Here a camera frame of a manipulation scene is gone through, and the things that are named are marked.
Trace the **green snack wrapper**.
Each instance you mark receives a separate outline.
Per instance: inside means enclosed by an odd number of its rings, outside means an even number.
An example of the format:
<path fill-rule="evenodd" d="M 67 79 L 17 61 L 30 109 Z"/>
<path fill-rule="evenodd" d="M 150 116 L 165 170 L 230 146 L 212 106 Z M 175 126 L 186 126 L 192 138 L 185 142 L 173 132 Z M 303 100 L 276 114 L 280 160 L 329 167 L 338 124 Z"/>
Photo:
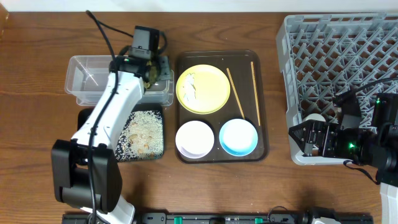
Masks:
<path fill-rule="evenodd" d="M 158 76 L 159 76 L 159 65 L 156 62 L 148 62 L 147 66 L 148 69 L 148 82 L 147 88 L 150 88 L 153 84 L 156 83 Z"/>

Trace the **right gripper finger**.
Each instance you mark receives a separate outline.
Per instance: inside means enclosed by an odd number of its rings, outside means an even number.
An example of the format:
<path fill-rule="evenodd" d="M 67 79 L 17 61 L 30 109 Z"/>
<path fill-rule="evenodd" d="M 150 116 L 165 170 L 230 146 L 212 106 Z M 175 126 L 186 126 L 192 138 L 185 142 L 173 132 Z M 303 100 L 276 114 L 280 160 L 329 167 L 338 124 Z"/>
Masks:
<path fill-rule="evenodd" d="M 296 145 L 298 146 L 298 148 L 301 150 L 301 152 L 304 155 L 307 155 L 308 154 L 308 152 L 307 152 L 307 142 L 305 140 L 302 140 L 302 139 L 294 139 L 294 141 L 295 141 Z"/>
<path fill-rule="evenodd" d="M 308 122 L 302 122 L 289 128 L 289 136 L 299 140 L 306 140 L 308 134 Z"/>

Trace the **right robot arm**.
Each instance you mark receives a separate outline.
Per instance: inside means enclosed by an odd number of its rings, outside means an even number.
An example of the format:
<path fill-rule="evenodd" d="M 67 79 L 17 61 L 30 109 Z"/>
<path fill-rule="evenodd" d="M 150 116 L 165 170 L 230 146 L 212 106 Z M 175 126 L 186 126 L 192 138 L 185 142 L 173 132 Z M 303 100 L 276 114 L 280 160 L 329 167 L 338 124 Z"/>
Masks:
<path fill-rule="evenodd" d="M 361 111 L 353 92 L 334 101 L 341 109 L 339 123 L 310 119 L 289 128 L 289 136 L 305 156 L 342 159 L 363 174 L 363 166 L 375 167 L 371 181 L 380 186 L 382 222 L 397 223 L 397 95 L 377 94 L 371 121 L 376 132 L 359 127 Z"/>

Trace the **white cup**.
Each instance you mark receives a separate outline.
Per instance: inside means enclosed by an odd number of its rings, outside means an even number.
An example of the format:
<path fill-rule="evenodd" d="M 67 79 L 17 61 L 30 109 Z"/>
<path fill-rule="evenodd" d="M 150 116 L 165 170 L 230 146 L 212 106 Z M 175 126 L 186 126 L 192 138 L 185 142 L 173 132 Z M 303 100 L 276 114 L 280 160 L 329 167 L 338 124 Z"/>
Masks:
<path fill-rule="evenodd" d="M 316 122 L 321 122 L 324 123 L 326 119 L 318 113 L 312 113 L 306 116 L 303 120 L 302 123 L 316 123 Z"/>

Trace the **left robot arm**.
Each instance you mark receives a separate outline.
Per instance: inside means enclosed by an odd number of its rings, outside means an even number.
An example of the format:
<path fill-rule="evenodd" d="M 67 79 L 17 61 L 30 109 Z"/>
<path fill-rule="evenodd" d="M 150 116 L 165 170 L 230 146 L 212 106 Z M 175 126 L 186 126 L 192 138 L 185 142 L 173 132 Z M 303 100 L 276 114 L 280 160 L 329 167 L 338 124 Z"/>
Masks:
<path fill-rule="evenodd" d="M 128 117 L 145 95 L 144 79 L 129 57 L 116 60 L 130 69 L 97 68 L 94 73 L 83 59 L 71 58 L 65 85 L 84 96 L 92 95 L 98 85 L 97 102 L 71 140 L 58 139 L 53 145 L 55 198 L 90 212 L 88 223 L 132 223 L 135 208 L 121 195 L 123 180 L 114 152 Z"/>

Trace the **white napkin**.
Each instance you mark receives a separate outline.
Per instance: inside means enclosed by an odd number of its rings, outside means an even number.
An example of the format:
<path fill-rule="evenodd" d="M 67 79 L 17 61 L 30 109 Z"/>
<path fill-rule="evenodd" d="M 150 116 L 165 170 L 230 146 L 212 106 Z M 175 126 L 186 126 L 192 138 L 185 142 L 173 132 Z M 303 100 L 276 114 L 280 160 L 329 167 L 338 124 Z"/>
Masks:
<path fill-rule="evenodd" d="M 185 91 L 183 99 L 185 103 L 191 103 L 196 100 L 195 74 L 189 73 L 183 81 L 183 89 Z"/>

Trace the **white bowl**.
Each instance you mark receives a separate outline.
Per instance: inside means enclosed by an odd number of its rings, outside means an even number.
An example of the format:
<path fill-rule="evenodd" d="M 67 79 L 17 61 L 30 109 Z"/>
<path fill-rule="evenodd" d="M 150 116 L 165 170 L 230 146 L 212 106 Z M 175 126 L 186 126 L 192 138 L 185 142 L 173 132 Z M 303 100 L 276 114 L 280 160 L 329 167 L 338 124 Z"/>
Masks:
<path fill-rule="evenodd" d="M 179 127 L 175 144 L 181 155 L 189 159 L 206 156 L 213 148 L 215 136 L 212 129 L 202 121 L 189 121 Z"/>

